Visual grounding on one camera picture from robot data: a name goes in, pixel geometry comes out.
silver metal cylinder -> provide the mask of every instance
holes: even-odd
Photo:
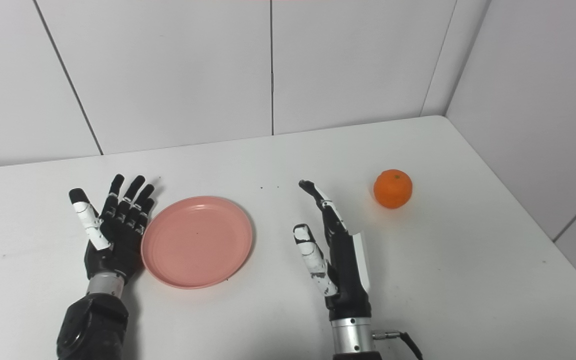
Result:
[[[124,278],[115,272],[100,272],[94,274],[88,283],[86,294],[109,294],[118,298],[124,291]]]
[[[370,317],[348,317],[330,321],[334,353],[363,353],[374,351]]]

black finger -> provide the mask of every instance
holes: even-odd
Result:
[[[132,181],[132,184],[128,186],[128,190],[126,190],[126,194],[124,194],[123,200],[128,203],[132,203],[135,195],[137,195],[137,191],[139,191],[139,188],[141,188],[145,182],[146,178],[144,176],[138,175],[135,177]]]
[[[155,200],[147,198],[146,201],[144,201],[143,207],[141,208],[141,212],[139,214],[139,218],[137,219],[137,223],[134,226],[137,233],[143,235],[144,231],[146,231],[146,225],[148,225],[148,214],[151,212],[154,206]]]
[[[146,187],[143,188],[139,196],[137,196],[137,200],[134,201],[134,206],[128,211],[124,223],[128,224],[131,228],[135,227],[135,223],[137,223],[137,219],[139,219],[139,215],[142,213],[142,207],[153,191],[155,191],[155,187],[151,184],[147,184]]]
[[[155,187],[152,184],[147,184],[139,193],[139,196],[137,196],[137,200],[134,201],[134,207],[141,210],[142,207],[144,207],[146,199],[150,198],[153,191],[155,191]]]
[[[141,213],[142,210],[140,208],[137,208],[136,205],[131,207],[130,210],[128,211],[128,215],[126,215],[124,223],[126,223],[126,225],[128,225],[129,227],[134,228]]]
[[[105,203],[103,204],[103,209],[101,213],[103,216],[110,216],[114,217],[115,212],[117,211],[117,205],[119,204],[119,191],[122,188],[122,184],[124,183],[124,176],[121,173],[118,173],[114,176],[114,180],[110,184],[110,191],[108,191],[108,197],[105,199]]]
[[[80,189],[79,187],[71,189],[71,191],[68,192],[68,196],[70,197],[71,204],[75,205],[75,203],[87,203],[90,205],[90,208],[94,212],[94,216],[99,216],[97,210],[95,210],[95,207],[90,203],[90,200],[88,196],[86,196],[86,193],[83,189]]]
[[[132,181],[132,184],[130,184],[128,187],[126,194],[124,194],[123,199],[119,203],[119,206],[117,206],[117,212],[114,217],[120,221],[124,221],[124,219],[126,219],[128,212],[133,207],[132,202],[135,198],[135,195],[137,195],[137,191],[139,191],[139,188],[141,188],[145,182],[146,178],[144,178],[144,176],[139,175],[135,177],[135,179]]]

white table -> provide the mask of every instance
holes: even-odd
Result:
[[[370,193],[390,168],[414,183],[398,210]],[[323,240],[302,178],[365,232],[375,328],[410,332],[428,360],[576,360],[576,271],[440,116],[0,168],[0,360],[55,358],[87,287],[67,193],[82,187],[100,207],[116,173],[155,181],[155,214],[190,196],[231,199],[255,234],[221,284],[180,290],[143,273],[129,285],[126,360],[331,357],[328,312],[291,234],[309,223]],[[399,340],[379,350],[412,359]]]

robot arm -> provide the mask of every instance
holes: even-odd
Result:
[[[89,279],[86,296],[66,311],[57,337],[59,360],[121,360],[128,310],[121,301],[124,285],[141,266],[142,236],[154,205],[153,185],[137,176],[121,202],[124,177],[118,174],[99,216],[82,189],[70,191],[88,244],[84,256]]]
[[[334,203],[311,181],[299,182],[321,210],[324,235],[330,249],[325,260],[308,225],[293,228],[295,243],[311,278],[322,292],[333,330],[333,360],[381,360],[374,340],[401,338],[422,360],[419,348],[406,332],[371,329],[370,280],[361,234],[350,235]]]

white thumb segment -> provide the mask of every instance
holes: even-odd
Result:
[[[298,237],[297,229],[295,229],[295,237]],[[315,281],[317,288],[323,296],[328,297],[336,294],[338,292],[337,285],[330,280],[328,274],[329,264],[322,257],[322,253],[317,244],[308,241],[298,243],[297,246],[301,251],[301,258],[310,272],[310,277]]]
[[[75,208],[75,212],[77,212],[77,216],[94,248],[97,250],[110,248],[110,242],[99,230],[102,221],[95,216],[92,206],[85,201],[75,202],[72,206]]]

